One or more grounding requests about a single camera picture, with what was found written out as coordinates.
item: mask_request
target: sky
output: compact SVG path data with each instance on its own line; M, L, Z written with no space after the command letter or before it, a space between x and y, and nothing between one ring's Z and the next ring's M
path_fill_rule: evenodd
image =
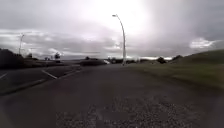
M223 0L0 0L0 48L43 57L172 57L224 48Z

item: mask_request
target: white road line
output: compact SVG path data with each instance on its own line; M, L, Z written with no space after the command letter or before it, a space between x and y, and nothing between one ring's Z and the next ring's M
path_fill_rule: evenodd
M0 79L2 79L3 77L5 77L6 75L7 75L7 73L6 73L6 74L1 75L1 76L0 76Z
M49 75L49 76L51 76L54 79L57 79L58 78L58 77L56 77L56 76L54 76L54 75L52 75L52 74L50 74L50 73L48 73L48 72L46 72L44 70L42 70L42 72L45 73L45 74L47 74L47 75Z

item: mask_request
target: asphalt road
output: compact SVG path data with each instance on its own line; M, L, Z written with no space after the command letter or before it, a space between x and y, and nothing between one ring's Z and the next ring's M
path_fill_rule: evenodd
M49 81L75 72L79 66L58 66L0 71L0 94L10 88L16 88L35 81Z
M221 128L223 93L120 66L77 72L1 97L1 128Z

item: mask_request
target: street lamp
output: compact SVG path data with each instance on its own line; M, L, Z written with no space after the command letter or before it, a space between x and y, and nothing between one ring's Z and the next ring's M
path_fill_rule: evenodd
M23 41L23 37L25 36L25 34L22 33L22 36L20 37L20 44L19 44L19 55L21 55L21 45L22 45L22 41Z
M118 20L121 23L121 27L122 27L122 31L123 31L123 66L126 64L126 45L125 45L125 41L126 41L126 37L125 37L125 32L124 32L124 26L123 23L121 22L121 19L119 18L119 16L116 15L112 15L113 17L117 17Z

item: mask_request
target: grass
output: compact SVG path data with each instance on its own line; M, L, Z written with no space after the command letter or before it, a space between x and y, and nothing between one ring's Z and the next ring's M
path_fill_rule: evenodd
M131 67L159 77L224 89L224 50L193 54L167 64L145 63Z
M224 89L224 65L222 64L139 64L131 67L159 77Z

